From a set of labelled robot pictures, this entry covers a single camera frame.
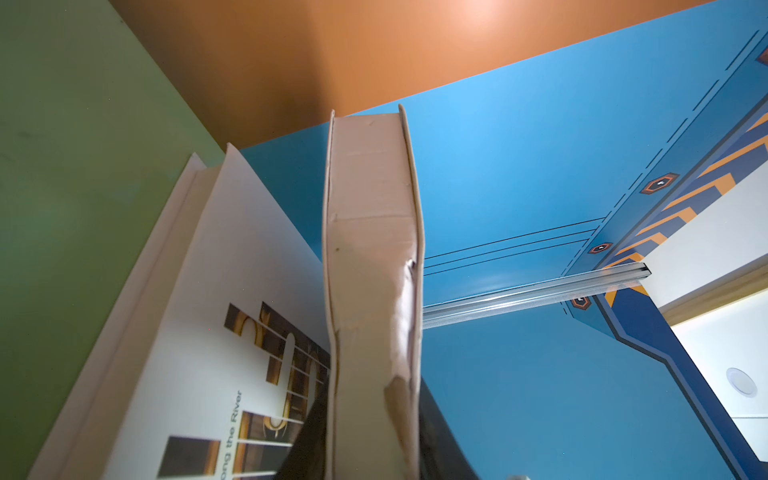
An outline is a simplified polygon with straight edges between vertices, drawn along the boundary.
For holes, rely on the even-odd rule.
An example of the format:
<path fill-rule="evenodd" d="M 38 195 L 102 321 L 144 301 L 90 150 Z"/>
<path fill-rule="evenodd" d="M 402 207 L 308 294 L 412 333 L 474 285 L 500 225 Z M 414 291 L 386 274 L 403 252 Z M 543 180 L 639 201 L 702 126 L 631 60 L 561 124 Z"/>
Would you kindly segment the white LOVER magazine book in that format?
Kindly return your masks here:
<path fill-rule="evenodd" d="M 333 116 L 322 266 L 331 368 L 281 479 L 472 479 L 421 376 L 425 233 L 407 114 Z"/>

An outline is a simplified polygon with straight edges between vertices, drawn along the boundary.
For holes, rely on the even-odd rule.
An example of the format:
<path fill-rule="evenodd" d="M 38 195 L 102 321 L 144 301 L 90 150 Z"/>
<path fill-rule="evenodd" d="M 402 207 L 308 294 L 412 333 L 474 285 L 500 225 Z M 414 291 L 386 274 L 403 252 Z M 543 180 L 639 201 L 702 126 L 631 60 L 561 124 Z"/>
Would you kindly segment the white book with brown blocks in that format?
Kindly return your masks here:
<path fill-rule="evenodd" d="M 232 478 L 244 414 L 291 444 L 301 338 L 328 348 L 320 260 L 236 147 L 192 156 L 30 477 Z"/>

